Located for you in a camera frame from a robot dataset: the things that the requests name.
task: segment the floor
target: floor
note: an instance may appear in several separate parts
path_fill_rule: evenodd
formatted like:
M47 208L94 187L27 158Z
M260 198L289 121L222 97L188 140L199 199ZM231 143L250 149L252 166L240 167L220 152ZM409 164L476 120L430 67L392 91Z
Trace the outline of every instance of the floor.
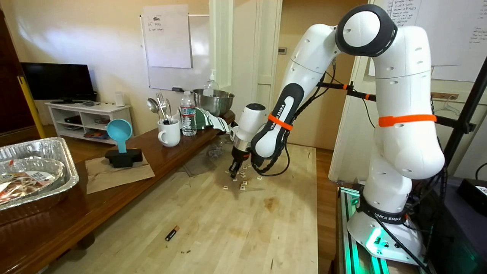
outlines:
M54 135L53 127L45 127L47 135ZM0 146L36 138L33 127L0 134ZM65 138L74 161L91 158L98 149L107 144ZM327 179L331 150L316 149L316 201L317 201L317 268L319 272L333 272L336 252L336 198L337 185Z

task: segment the tv stand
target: tv stand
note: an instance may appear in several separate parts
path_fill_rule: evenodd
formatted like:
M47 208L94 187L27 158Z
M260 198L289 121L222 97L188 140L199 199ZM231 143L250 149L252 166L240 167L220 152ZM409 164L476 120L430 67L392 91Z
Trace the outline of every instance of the tv stand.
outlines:
M57 135L115 144L106 134L106 124L114 118L130 121L129 106L109 103L45 103Z

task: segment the blue object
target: blue object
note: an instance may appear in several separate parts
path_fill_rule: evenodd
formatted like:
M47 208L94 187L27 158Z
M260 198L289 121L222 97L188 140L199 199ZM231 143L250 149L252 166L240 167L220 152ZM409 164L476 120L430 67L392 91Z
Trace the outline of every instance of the blue object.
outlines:
M132 137L132 124L124 118L115 118L106 124L106 132L117 143L118 152L126 153L124 143Z

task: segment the television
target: television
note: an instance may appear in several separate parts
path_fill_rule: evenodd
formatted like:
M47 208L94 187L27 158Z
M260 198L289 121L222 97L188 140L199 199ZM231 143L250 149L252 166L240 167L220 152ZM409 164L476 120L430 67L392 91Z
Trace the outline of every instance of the television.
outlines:
M21 62L21 67L34 100L59 103L95 100L85 64Z

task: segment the bottle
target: bottle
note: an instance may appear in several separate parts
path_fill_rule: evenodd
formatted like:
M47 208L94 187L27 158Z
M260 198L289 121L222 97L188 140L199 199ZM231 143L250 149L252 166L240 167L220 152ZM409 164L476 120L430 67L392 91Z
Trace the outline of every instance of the bottle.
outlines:
M212 92L215 89L215 80L214 80L214 71L211 70L209 79L206 80L205 88L202 89L203 96L212 97Z
M179 103L182 135L196 134L196 106L191 91L184 91Z

